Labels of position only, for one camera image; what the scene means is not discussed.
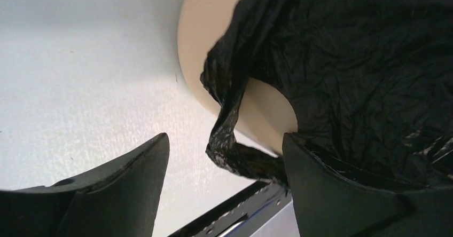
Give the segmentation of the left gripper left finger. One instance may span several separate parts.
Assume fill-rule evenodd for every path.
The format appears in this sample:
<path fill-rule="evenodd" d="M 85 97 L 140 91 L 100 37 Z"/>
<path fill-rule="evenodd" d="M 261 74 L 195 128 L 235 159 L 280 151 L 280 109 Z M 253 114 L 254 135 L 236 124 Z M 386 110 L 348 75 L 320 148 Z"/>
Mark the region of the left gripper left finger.
<path fill-rule="evenodd" d="M 151 236 L 169 160 L 160 133 L 52 186 L 1 191 L 1 236 Z"/>

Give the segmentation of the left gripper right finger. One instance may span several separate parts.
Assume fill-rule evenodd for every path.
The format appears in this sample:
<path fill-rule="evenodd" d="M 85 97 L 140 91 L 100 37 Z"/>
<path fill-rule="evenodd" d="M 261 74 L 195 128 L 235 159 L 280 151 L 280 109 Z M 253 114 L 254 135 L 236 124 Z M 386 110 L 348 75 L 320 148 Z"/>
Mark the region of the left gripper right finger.
<path fill-rule="evenodd" d="M 301 236 L 452 236 L 452 187 L 419 187 L 310 151 L 294 134 L 283 158 Z"/>

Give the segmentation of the yellow capybara trash bin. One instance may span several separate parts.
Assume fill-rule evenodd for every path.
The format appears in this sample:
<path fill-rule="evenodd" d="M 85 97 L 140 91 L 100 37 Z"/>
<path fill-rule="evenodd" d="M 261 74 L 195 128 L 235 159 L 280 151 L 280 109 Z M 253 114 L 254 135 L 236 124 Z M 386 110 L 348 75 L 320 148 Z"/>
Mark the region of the yellow capybara trash bin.
<path fill-rule="evenodd" d="M 219 104 L 200 81 L 207 52 L 225 33 L 239 0 L 184 0 L 179 15 L 177 49 L 184 79 L 198 102 L 210 113 Z M 235 129 L 264 148 L 281 156 L 283 135 L 297 130 L 294 110 L 274 87 L 256 79 L 248 81 Z"/>

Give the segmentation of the black trash bag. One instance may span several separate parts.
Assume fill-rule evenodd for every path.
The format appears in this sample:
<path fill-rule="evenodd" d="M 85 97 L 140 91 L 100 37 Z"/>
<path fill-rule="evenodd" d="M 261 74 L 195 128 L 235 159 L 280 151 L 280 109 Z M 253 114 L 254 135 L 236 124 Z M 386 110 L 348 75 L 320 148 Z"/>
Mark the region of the black trash bag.
<path fill-rule="evenodd" d="M 285 146 L 405 187 L 452 184 L 452 0 L 239 0 L 200 76 L 221 107 L 206 154 L 286 184 L 282 159 L 234 136 L 250 78 L 291 104 Z"/>

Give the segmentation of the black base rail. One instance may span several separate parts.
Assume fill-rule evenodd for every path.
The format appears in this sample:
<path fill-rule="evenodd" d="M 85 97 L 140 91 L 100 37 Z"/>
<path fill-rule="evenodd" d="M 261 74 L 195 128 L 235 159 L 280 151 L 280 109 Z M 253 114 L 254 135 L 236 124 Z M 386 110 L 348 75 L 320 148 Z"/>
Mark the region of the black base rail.
<path fill-rule="evenodd" d="M 250 236 L 290 201 L 289 190 L 257 181 L 170 236 Z"/>

